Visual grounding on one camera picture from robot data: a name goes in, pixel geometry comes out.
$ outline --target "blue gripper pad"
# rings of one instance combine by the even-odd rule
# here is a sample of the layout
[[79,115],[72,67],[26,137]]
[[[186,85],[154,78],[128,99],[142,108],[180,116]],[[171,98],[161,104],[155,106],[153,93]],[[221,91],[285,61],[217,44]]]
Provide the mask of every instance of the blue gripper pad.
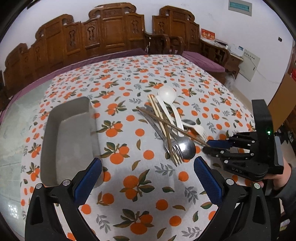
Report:
[[74,204],[78,207],[85,204],[94,185],[102,173],[102,161],[95,158],[85,170],[84,177],[74,190]]
[[223,148],[223,149],[229,149],[233,146],[233,142],[226,141],[226,140],[208,140],[207,144],[210,147],[217,147],[217,148]]
[[194,160],[193,168],[211,203],[217,206],[221,205],[223,201],[223,189],[216,181],[211,173],[212,170],[201,156]]

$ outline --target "red sign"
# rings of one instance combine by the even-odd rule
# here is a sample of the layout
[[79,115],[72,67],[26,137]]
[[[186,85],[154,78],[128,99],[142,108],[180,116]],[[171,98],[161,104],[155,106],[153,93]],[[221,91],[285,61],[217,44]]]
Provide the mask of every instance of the red sign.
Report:
[[215,33],[211,32],[211,31],[202,29],[201,35],[202,35],[202,38],[209,39],[209,40],[215,40]]

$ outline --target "chopsticks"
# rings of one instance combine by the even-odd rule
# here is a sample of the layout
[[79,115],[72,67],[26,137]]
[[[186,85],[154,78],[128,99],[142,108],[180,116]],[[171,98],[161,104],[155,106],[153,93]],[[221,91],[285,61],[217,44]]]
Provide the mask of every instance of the chopsticks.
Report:
[[207,143],[205,143],[203,140],[201,140],[201,139],[199,139],[199,138],[197,138],[197,137],[194,137],[194,136],[189,135],[187,132],[181,130],[180,128],[178,128],[178,127],[172,125],[171,123],[169,123],[169,122],[167,122],[167,121],[165,121],[165,120],[159,118],[158,116],[155,116],[154,114],[152,114],[152,113],[146,111],[144,108],[140,108],[139,106],[137,106],[136,108],[139,109],[139,110],[141,110],[141,111],[143,111],[145,114],[149,115],[149,116],[152,117],[153,119],[158,120],[158,121],[161,121],[162,123],[167,124],[168,126],[170,126],[170,127],[174,128],[174,129],[178,130],[179,132],[181,132],[181,133],[184,134],[185,136],[187,136],[187,137],[189,137],[189,138],[195,140],[196,142],[198,142],[198,143],[200,143],[200,144],[202,144],[202,145],[204,145],[204,146],[209,146],[209,145],[208,145]]
[[[149,99],[149,102],[152,105],[152,108],[153,108],[156,116],[158,118],[160,118],[161,120],[163,120],[162,112],[160,111],[158,105],[156,104],[155,99],[154,99],[154,96],[148,95],[148,99]],[[168,149],[169,149],[170,156],[174,160],[175,165],[177,166],[177,163],[179,163],[179,162],[177,160],[176,155],[174,155],[173,150],[172,150],[172,143],[171,143],[171,140],[170,140],[170,134],[169,134],[169,131],[168,131],[168,126],[167,125],[163,125],[163,123],[160,120],[158,122],[159,122],[159,125],[160,125],[160,127],[161,127],[161,129],[163,131],[164,136],[167,138],[167,141],[168,141]]]

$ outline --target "cable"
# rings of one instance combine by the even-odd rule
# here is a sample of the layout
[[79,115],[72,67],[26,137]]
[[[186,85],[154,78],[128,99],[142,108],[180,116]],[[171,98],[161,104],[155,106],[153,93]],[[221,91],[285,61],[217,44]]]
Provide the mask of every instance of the cable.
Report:
[[[244,55],[245,57],[247,57],[248,59],[250,59],[250,61],[252,62],[252,64],[254,64],[254,62],[253,62],[253,60],[248,56],[248,55]],[[256,68],[256,71],[258,72],[258,74],[260,74],[264,79],[266,79],[265,77],[264,77],[264,75],[263,74],[261,74],[260,72],[259,72],[259,70],[257,70],[257,66],[254,64],[254,66],[255,66],[255,68]],[[268,82],[270,82],[270,83],[273,83],[273,84],[280,84],[279,82],[275,82],[275,81],[271,81],[271,80],[268,80],[268,79],[266,79]]]

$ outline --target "human hand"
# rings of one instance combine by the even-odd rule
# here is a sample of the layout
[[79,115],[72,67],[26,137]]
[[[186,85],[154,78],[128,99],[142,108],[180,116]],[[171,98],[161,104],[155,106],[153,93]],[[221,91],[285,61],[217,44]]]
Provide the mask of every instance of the human hand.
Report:
[[[284,171],[281,175],[273,175],[273,174],[267,174],[264,179],[271,179],[274,182],[274,190],[279,190],[283,186],[287,184],[289,181],[289,178],[291,176],[291,166],[287,163],[287,161],[284,158]],[[263,182],[258,182],[261,187],[263,187]]]

